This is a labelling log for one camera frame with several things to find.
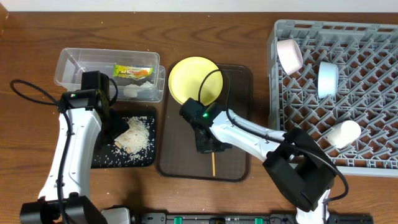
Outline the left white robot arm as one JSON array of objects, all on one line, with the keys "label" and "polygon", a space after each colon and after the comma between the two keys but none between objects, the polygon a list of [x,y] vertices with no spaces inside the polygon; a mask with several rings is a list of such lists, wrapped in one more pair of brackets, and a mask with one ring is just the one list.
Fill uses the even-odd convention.
[{"label": "left white robot arm", "polygon": [[21,207],[21,223],[107,223],[90,196],[90,170],[97,147],[111,144],[129,129],[112,109],[114,80],[99,72],[85,72],[81,88],[65,92],[59,100],[49,93],[50,105],[60,114],[60,131],[49,176],[35,202]]}]

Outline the small pale green cup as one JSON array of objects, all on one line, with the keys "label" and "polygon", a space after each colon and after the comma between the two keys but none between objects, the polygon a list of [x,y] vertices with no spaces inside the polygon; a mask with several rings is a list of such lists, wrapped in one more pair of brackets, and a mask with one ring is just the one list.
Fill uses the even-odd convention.
[{"label": "small pale green cup", "polygon": [[333,126],[326,135],[326,139],[332,146],[342,149],[359,138],[360,134],[360,125],[355,121],[347,120]]}]

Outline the wooden chopstick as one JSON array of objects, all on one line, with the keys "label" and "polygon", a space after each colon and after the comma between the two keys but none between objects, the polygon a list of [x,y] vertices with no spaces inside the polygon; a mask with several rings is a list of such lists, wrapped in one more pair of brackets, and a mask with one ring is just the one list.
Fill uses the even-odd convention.
[{"label": "wooden chopstick", "polygon": [[216,176],[215,153],[211,153],[212,176]]}]

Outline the white tissue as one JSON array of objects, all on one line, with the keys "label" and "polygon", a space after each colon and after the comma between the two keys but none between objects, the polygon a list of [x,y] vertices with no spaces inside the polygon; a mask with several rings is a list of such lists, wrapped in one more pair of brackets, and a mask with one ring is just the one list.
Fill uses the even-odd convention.
[{"label": "white tissue", "polygon": [[139,92],[151,90],[154,85],[151,82],[145,82],[142,85],[130,84],[124,87],[124,96],[136,98]]}]

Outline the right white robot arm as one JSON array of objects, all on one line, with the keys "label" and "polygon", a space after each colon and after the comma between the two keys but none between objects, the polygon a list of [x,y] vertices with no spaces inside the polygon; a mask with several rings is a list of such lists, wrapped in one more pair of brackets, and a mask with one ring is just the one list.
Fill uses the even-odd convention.
[{"label": "right white robot arm", "polygon": [[198,152],[222,152],[236,146],[258,158],[281,194],[297,207],[298,223],[326,223],[327,200],[336,166],[304,130],[267,129],[218,103],[205,106],[189,98],[180,116],[195,133]]}]

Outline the white bowl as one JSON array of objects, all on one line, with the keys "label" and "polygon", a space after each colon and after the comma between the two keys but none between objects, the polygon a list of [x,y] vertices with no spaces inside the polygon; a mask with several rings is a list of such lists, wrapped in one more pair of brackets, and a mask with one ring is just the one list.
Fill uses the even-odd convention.
[{"label": "white bowl", "polygon": [[293,39],[280,40],[276,46],[280,64],[287,75],[291,75],[302,68],[303,57],[296,41]]}]

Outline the yellow plate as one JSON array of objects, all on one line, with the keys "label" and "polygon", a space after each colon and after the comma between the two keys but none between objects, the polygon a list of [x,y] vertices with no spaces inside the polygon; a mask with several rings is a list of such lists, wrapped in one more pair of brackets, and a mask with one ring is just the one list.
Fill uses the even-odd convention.
[{"label": "yellow plate", "polygon": [[[198,100],[202,81],[218,66],[204,57],[189,57],[179,61],[169,75],[169,91],[175,101],[184,104],[189,98]],[[220,71],[212,73],[201,88],[200,102],[207,106],[214,102],[223,89]]]}]

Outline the light blue bowl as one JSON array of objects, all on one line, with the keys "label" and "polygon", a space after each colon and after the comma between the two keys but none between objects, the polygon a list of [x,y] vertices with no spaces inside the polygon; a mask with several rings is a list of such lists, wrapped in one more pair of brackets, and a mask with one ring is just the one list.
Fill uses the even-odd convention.
[{"label": "light blue bowl", "polygon": [[333,63],[321,62],[318,71],[317,93],[319,99],[328,95],[335,96],[338,86],[338,66]]}]

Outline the pile of rice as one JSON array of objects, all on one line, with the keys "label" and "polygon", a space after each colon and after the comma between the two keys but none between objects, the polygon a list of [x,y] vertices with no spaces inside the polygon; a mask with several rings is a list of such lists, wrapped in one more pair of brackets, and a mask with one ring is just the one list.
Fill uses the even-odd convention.
[{"label": "pile of rice", "polygon": [[124,119],[129,129],[118,136],[111,148],[101,156],[108,167],[144,167],[155,159],[155,118],[132,116]]}]

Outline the yellow snack wrapper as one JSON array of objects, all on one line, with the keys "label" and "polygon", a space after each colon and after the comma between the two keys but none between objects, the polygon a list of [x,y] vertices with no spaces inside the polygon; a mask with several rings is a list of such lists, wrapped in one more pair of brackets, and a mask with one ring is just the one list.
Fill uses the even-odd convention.
[{"label": "yellow snack wrapper", "polygon": [[115,65],[113,69],[113,77],[140,80],[152,75],[153,71],[154,69],[152,67],[133,67],[126,65]]}]

